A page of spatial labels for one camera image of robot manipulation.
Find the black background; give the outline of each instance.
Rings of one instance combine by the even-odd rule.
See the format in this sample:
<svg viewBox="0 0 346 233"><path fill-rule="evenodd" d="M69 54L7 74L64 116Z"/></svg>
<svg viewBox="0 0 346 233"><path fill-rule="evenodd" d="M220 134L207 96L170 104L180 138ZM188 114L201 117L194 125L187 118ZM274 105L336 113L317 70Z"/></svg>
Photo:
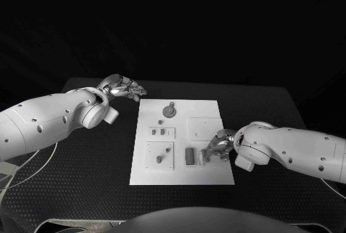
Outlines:
<svg viewBox="0 0 346 233"><path fill-rule="evenodd" d="M2 109L115 73L279 86L307 128L346 138L344 0L1 0L0 11Z"/></svg>

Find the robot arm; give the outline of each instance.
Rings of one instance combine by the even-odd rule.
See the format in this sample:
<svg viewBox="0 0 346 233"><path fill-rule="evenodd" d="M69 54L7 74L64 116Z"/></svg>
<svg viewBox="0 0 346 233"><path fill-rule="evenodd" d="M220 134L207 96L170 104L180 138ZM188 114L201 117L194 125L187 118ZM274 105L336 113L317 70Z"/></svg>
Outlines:
<svg viewBox="0 0 346 233"><path fill-rule="evenodd" d="M135 81L114 74L96 88L50 94L5 109L0 112L0 162L49 147L80 127L90 129L102 120L112 124L119 113L109 100L124 96L138 101L144 94Z"/></svg>
<svg viewBox="0 0 346 233"><path fill-rule="evenodd" d="M252 171L255 164L266 165L274 158L287 169L346 183L343 138L310 130L276 128L261 121L252 122L233 135L222 131L209 147L220 159L233 148L235 165L246 171Z"/></svg>

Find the white paper sheet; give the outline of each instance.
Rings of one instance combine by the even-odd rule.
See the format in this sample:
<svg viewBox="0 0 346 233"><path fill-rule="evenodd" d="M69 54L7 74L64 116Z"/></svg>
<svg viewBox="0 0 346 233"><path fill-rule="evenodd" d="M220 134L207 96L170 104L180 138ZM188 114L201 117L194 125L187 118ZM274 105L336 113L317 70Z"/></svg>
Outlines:
<svg viewBox="0 0 346 233"><path fill-rule="evenodd" d="M163 108L174 103L175 115L163 116ZM131 162L129 185L233 185L233 174L229 162L219 156L210 156L203 166L184 165L184 149L197 151L206 148L212 139L190 141L188 118L220 118L217 101L180 99L141 99ZM148 128L174 128L174 140L152 140ZM173 171L145 170L147 142L173 142Z"/></svg>

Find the black textured mat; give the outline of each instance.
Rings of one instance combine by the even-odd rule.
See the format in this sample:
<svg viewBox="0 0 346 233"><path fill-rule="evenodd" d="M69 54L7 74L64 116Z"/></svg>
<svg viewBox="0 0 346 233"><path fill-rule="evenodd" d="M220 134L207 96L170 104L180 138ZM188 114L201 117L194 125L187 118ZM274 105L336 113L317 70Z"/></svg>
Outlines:
<svg viewBox="0 0 346 233"><path fill-rule="evenodd" d="M101 79L69 79L63 92L95 87ZM217 100L223 127L237 130L252 121L304 129L294 102L276 87L139 81L145 99ZM246 172L230 165L235 185L129 186L139 104L118 97L109 105L119 116L93 129L76 129L60 141L41 172L5 192L1 220L7 233L33 232L47 219L128 220L175 207L243 210L287 223L318 223L334 233L346 226L346 205L321 180L285 169L271 159ZM17 172L11 184L44 164L53 146Z"/></svg>

